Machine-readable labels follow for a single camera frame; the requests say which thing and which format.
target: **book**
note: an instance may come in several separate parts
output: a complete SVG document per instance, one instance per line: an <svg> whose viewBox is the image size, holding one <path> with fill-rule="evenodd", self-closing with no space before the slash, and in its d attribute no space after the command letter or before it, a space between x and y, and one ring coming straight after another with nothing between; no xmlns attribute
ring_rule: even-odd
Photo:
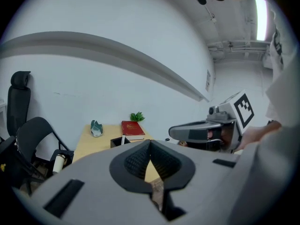
<svg viewBox="0 0 300 225"><path fill-rule="evenodd" d="M128 140L141 140L145 137L138 122L122 121L122 132Z"/></svg>

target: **ceiling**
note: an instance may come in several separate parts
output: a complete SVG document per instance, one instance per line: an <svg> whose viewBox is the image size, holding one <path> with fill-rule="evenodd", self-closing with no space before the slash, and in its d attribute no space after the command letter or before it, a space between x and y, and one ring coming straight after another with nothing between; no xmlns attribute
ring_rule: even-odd
<svg viewBox="0 0 300 225"><path fill-rule="evenodd" d="M171 0L205 39L215 62L220 60L262 61L275 32L273 13L268 8L265 42L256 41L255 0Z"/></svg>

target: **table top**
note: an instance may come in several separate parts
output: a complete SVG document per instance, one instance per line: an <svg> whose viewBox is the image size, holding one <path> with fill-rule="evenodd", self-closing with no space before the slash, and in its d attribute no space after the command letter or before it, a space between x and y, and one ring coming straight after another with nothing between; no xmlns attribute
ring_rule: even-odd
<svg viewBox="0 0 300 225"><path fill-rule="evenodd" d="M141 127L145 133L145 140L151 137L147 131ZM73 163L84 156L89 154L104 151L111 148L111 139L122 137L121 125L103 125L103 134L101 137L93 137L90 132L90 125L85 125L78 142L77 148L74 151ZM133 140L131 143L138 142L141 140ZM159 178L159 174L154 168L152 162L150 161L146 170L146 182L152 182L153 180Z"/></svg>

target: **white marker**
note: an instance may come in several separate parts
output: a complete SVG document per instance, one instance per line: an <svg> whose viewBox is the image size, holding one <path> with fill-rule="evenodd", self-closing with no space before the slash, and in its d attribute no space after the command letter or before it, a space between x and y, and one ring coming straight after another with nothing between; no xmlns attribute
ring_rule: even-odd
<svg viewBox="0 0 300 225"><path fill-rule="evenodd" d="M122 135L121 145L124 145L124 142L125 142L125 135L123 134L123 135Z"/></svg>

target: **ceiling light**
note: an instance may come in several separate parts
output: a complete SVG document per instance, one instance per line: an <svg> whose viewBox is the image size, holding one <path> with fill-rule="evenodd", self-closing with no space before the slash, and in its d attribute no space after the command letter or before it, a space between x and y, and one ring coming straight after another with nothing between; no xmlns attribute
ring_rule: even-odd
<svg viewBox="0 0 300 225"><path fill-rule="evenodd" d="M260 41L264 41L266 39L267 33L267 3L265 0L255 0L256 1L256 9L257 9L257 39Z"/></svg>

